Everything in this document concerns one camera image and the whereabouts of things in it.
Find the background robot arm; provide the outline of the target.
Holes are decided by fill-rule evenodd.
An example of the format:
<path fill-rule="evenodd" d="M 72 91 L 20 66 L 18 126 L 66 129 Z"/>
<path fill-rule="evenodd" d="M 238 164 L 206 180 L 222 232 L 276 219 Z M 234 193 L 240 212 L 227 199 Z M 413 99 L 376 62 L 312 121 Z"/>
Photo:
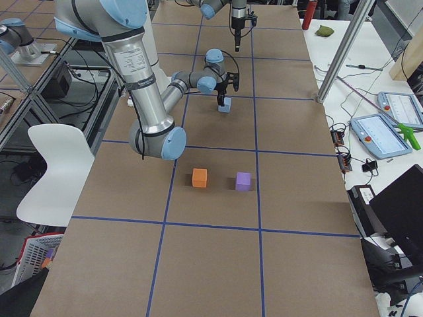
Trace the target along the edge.
<path fill-rule="evenodd" d="M 19 18 L 1 21 L 1 49 L 16 65 L 42 65 L 56 47 L 56 44 L 38 43 Z"/>

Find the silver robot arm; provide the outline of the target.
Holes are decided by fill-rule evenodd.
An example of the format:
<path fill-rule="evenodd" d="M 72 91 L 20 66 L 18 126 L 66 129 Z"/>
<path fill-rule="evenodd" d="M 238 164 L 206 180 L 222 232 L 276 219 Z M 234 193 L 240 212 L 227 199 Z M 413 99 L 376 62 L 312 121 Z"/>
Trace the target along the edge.
<path fill-rule="evenodd" d="M 248 35 L 256 26 L 258 17 L 247 8 L 247 1 L 243 0 L 186 0 L 191 6 L 198 7 L 202 16 L 208 20 L 229 5 L 229 29 L 234 37 L 235 51 L 241 48 L 241 39 Z"/>
<path fill-rule="evenodd" d="M 176 160 L 186 146 L 186 132 L 176 126 L 171 110 L 191 88 L 203 94 L 217 91 L 222 108 L 230 104 L 228 85 L 239 88 L 239 73 L 226 69 L 223 52 L 210 49 L 201 71 L 179 71 L 160 90 L 160 70 L 152 62 L 155 47 L 146 48 L 143 37 L 153 35 L 147 25 L 146 1 L 56 1 L 58 31 L 100 42 L 107 62 L 129 92 L 137 119 L 131 127 L 130 145 L 141 156 Z"/>

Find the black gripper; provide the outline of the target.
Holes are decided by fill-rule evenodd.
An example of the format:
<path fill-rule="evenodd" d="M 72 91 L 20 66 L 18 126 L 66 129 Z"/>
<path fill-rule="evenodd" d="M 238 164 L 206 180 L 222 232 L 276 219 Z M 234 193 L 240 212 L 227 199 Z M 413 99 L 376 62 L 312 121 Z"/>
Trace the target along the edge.
<path fill-rule="evenodd" d="M 233 90 L 237 92 L 239 90 L 239 81 L 239 73 L 227 72 L 225 78 L 216 84 L 215 90 L 217 91 L 217 103 L 219 106 L 223 107 L 225 105 L 225 94 L 227 93 L 227 87 L 232 85 Z"/>
<path fill-rule="evenodd" d="M 253 11 L 246 7 L 232 7 L 231 9 L 231 28 L 234 30 L 235 51 L 240 51 L 241 30 L 245 28 L 246 21 L 250 21 L 251 27 L 257 24 L 257 16 Z"/>

